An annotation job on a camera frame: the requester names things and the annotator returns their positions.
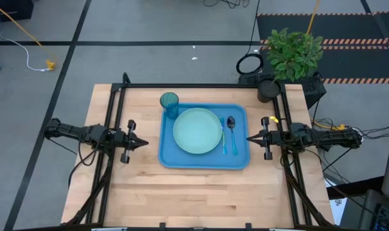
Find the blue utensil handle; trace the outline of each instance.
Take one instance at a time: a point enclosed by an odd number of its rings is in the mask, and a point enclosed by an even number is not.
[[[233,148],[233,155],[238,154],[238,149],[236,148],[236,143],[234,142],[234,134],[232,132],[232,148]]]
[[[222,131],[221,135],[223,136],[223,154],[227,154],[226,142],[225,142],[225,133]]]

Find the white cable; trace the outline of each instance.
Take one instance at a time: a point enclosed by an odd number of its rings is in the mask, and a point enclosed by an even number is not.
[[[13,42],[14,44],[20,46],[21,48],[23,48],[26,51],[26,66],[29,69],[31,69],[32,71],[50,71],[49,68],[47,68],[47,69],[35,69],[35,68],[30,67],[29,66],[29,51],[26,49],[26,47],[24,47],[24,46],[20,45],[19,43],[13,41],[12,39],[8,39],[8,38],[5,38],[5,37],[2,36],[2,34],[1,34],[1,14],[0,14],[0,37],[2,39],[5,39],[5,40],[9,41],[9,42]]]

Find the orange striped tape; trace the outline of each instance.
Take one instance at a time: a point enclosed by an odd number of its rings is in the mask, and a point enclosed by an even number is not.
[[[269,46],[262,46],[260,50],[270,49]],[[364,49],[387,49],[387,46],[322,46],[323,50],[364,50]]]
[[[312,15],[312,13],[258,13],[257,16],[272,15]],[[316,15],[372,15],[371,13],[316,13]]]
[[[376,83],[389,83],[389,78],[324,78],[323,83],[335,83],[335,84],[376,84]]]
[[[389,11],[388,12],[373,12],[374,15],[378,14],[378,13],[389,13]]]
[[[260,41],[261,44],[267,44],[268,39],[263,39]],[[375,44],[389,44],[389,38],[325,38],[323,40],[323,45],[375,45]]]
[[[323,49],[387,49],[386,46],[322,46]]]

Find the green plant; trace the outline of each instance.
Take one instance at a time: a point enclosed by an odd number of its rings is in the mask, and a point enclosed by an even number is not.
[[[272,30],[267,45],[275,80],[295,81],[311,76],[323,55],[322,41],[322,37],[313,38],[302,32],[287,34],[287,28],[278,33]]]

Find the spoon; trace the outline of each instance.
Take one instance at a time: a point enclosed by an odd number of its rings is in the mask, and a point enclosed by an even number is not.
[[[236,148],[236,143],[234,142],[234,134],[233,134],[233,128],[234,128],[235,122],[233,116],[229,116],[227,118],[227,126],[230,128],[232,131],[232,149],[233,149],[233,155],[238,154],[238,149]]]

